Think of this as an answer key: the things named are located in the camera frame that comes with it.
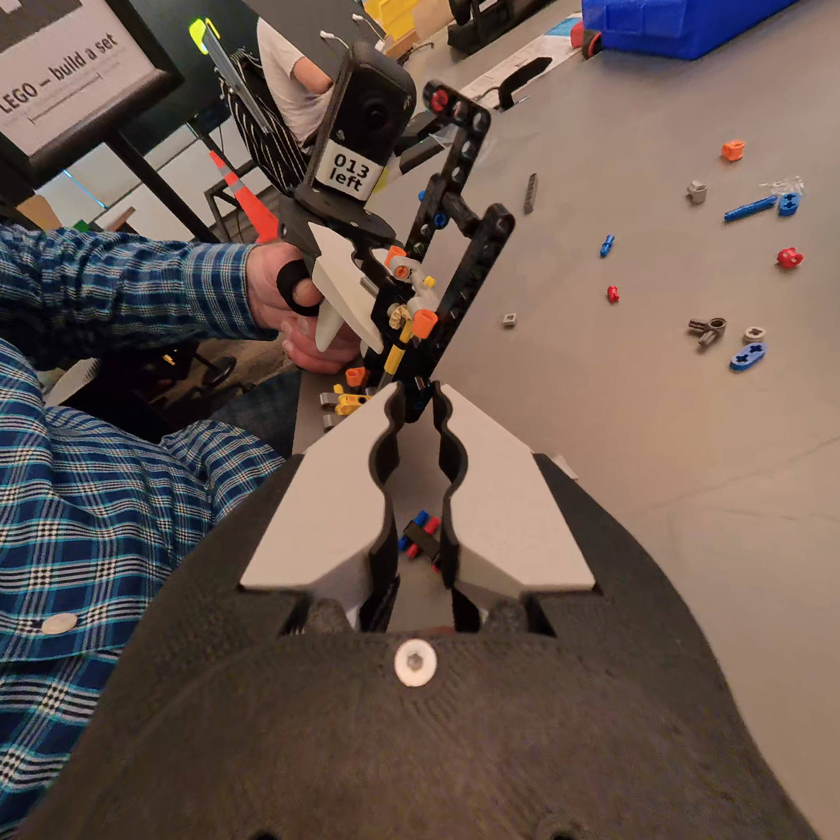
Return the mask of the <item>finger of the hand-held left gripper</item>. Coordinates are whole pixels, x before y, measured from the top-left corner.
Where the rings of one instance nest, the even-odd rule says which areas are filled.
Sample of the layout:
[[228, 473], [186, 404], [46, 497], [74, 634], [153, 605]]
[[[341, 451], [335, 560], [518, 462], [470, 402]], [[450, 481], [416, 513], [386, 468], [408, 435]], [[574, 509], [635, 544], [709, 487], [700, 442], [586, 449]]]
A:
[[371, 317], [377, 291], [370, 292], [363, 283], [363, 272], [353, 259], [353, 242], [328, 227], [309, 223], [309, 228], [320, 249], [311, 270], [311, 280], [323, 297], [315, 335], [318, 351], [326, 351], [347, 324], [367, 349], [382, 353], [382, 334]]

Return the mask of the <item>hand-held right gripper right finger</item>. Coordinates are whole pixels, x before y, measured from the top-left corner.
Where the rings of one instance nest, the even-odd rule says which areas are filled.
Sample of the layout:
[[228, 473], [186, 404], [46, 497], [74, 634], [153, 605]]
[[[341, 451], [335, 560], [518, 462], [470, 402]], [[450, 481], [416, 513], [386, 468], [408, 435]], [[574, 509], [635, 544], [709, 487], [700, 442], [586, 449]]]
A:
[[502, 601], [528, 621], [543, 596], [588, 597], [596, 579], [549, 477], [551, 458], [451, 385], [434, 384], [434, 426], [444, 493], [438, 568], [451, 594], [455, 630], [477, 631]]

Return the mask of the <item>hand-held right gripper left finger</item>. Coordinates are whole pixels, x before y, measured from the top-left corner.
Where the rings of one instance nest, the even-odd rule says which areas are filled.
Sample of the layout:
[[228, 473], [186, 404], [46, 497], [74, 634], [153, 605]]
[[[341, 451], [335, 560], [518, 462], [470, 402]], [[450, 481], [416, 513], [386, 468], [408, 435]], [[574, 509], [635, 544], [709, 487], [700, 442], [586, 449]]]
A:
[[390, 621], [398, 537], [385, 483], [399, 464], [403, 386], [391, 383], [300, 458], [239, 583], [331, 599], [363, 632]]

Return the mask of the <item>black lego chassis assembly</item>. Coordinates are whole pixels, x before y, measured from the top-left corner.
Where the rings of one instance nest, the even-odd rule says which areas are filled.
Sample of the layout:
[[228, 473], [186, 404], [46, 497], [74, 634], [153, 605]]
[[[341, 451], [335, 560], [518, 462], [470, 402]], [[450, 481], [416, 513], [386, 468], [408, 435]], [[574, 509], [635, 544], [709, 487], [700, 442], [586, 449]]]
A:
[[[389, 280], [379, 290], [371, 314], [381, 329], [384, 350], [376, 353], [362, 343], [365, 385], [379, 391], [391, 383], [401, 384], [410, 424], [432, 401], [436, 367], [516, 225], [503, 205], [489, 205], [480, 217], [463, 197], [490, 129], [490, 112], [439, 80], [426, 83], [423, 102], [455, 131], [453, 141], [442, 171], [429, 178], [406, 243], [374, 252]], [[467, 244], [454, 275], [441, 290], [429, 285], [424, 258], [434, 235], [448, 224]]]

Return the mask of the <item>short black pinned lego beam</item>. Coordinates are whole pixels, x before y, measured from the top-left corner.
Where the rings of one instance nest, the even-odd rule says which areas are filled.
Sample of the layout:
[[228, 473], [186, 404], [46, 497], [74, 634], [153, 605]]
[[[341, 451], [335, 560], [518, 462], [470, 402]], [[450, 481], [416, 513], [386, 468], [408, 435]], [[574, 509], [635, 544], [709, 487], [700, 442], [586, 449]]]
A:
[[410, 560], [420, 556], [428, 559], [434, 572], [440, 574], [440, 541], [438, 533], [441, 527], [440, 518], [431, 515], [426, 510], [420, 510], [415, 518], [408, 522], [402, 536], [397, 543], [399, 554]]

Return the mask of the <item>black curved lego panel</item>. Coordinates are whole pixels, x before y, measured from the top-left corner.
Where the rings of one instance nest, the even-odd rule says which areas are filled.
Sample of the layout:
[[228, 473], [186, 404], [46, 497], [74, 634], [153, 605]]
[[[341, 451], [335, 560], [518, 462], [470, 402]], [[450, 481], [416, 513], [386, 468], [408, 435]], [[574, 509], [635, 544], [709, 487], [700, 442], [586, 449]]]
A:
[[517, 68], [498, 87], [498, 105], [496, 109], [500, 112], [507, 111], [514, 107], [513, 94], [515, 91], [524, 88], [532, 80], [541, 76], [544, 71], [550, 68], [553, 63], [551, 56], [537, 56], [527, 64]]

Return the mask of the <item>long blue lego axle pin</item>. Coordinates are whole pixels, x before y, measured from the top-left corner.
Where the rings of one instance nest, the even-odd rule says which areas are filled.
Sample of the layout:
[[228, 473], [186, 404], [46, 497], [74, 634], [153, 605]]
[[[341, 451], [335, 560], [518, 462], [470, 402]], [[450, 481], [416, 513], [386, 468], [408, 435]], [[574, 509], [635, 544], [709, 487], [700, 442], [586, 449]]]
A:
[[738, 206], [724, 213], [723, 222], [725, 224], [732, 224], [748, 217], [753, 217], [769, 211], [771, 208], [776, 206], [778, 201], [779, 196], [771, 194], [759, 199], [758, 201]]

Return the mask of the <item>black box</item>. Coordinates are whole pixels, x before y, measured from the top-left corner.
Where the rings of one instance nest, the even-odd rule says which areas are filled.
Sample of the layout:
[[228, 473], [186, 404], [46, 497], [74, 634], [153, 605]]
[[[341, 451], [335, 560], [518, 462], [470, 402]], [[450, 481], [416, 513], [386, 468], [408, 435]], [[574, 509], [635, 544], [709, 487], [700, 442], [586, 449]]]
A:
[[431, 111], [415, 115], [394, 148], [399, 173], [404, 175], [443, 151], [445, 129], [446, 125]]

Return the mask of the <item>yellow storage bins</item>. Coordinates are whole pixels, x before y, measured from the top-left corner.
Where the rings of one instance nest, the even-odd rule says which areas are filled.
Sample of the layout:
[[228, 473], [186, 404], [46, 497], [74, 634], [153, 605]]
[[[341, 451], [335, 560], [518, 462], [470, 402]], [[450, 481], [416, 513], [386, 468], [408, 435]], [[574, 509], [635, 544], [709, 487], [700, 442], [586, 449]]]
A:
[[418, 1], [364, 1], [364, 10], [394, 41], [415, 30], [414, 10]]

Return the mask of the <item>person's trouser leg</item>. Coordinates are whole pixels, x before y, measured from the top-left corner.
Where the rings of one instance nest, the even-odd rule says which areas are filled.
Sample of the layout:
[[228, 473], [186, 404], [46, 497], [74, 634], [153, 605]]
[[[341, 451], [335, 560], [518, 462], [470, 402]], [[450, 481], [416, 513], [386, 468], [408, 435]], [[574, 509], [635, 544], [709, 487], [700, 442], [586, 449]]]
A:
[[259, 383], [209, 419], [239, 427], [288, 458], [293, 451], [300, 389], [301, 371], [289, 369]]

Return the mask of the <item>orange traffic cone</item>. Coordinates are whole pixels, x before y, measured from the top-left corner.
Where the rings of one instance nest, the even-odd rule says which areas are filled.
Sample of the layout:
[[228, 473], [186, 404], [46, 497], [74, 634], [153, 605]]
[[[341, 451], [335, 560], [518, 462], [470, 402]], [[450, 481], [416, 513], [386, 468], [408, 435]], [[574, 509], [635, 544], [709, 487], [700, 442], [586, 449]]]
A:
[[265, 245], [277, 241], [280, 235], [280, 222], [277, 216], [247, 187], [239, 171], [231, 169], [221, 154], [215, 150], [209, 150], [208, 154], [222, 176], [221, 181], [205, 190], [204, 193], [213, 219], [220, 227], [220, 232], [227, 234], [227, 228], [217, 206], [219, 199], [231, 205], [237, 205], [241, 209], [256, 232], [257, 244]]

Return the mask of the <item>black chair base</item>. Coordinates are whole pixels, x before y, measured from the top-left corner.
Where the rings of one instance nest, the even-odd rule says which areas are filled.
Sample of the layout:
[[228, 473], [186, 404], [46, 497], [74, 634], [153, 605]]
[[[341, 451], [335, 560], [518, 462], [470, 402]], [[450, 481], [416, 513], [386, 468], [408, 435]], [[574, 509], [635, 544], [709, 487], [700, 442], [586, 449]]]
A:
[[188, 380], [195, 362], [203, 369], [201, 386], [211, 389], [226, 382], [237, 366], [234, 356], [225, 355], [212, 361], [198, 353], [191, 345], [163, 353], [161, 362], [161, 371], [154, 375], [159, 385], [172, 386], [174, 383]]

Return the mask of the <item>paper instruction sheet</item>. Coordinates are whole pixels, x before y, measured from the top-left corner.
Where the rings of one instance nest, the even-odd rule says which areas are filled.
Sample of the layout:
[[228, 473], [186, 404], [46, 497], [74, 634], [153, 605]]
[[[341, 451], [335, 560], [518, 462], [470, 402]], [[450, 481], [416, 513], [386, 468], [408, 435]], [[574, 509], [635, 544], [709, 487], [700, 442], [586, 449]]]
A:
[[583, 20], [582, 13], [577, 12], [561, 20], [545, 34], [518, 49], [508, 58], [474, 79], [466, 87], [462, 87], [461, 93], [473, 101], [482, 102], [486, 108], [495, 109], [498, 105], [497, 91], [499, 85], [517, 68], [522, 67], [537, 56], [551, 56], [553, 63], [549, 69], [542, 73], [544, 75], [566, 60], [580, 55], [578, 49], [571, 47], [570, 32], [573, 25], [581, 19]]

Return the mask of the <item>black sign stand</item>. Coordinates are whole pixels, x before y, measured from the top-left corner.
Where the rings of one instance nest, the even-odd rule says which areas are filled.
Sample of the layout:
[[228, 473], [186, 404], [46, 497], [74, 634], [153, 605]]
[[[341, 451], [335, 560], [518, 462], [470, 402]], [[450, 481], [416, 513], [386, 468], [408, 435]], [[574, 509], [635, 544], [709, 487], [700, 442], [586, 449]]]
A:
[[220, 242], [213, 231], [205, 225], [200, 217], [194, 213], [120, 131], [109, 131], [104, 138], [104, 142], [121, 162], [137, 176], [141, 183], [148, 187], [150, 192], [183, 224], [195, 240], [214, 245]]

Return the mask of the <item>framed marker sign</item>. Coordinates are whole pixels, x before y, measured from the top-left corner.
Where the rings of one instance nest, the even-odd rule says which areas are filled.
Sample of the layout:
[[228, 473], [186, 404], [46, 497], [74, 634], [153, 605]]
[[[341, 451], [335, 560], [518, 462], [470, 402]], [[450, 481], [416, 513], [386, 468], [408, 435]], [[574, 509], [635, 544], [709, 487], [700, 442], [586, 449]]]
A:
[[181, 84], [131, 2], [1, 2], [2, 163], [29, 187]]

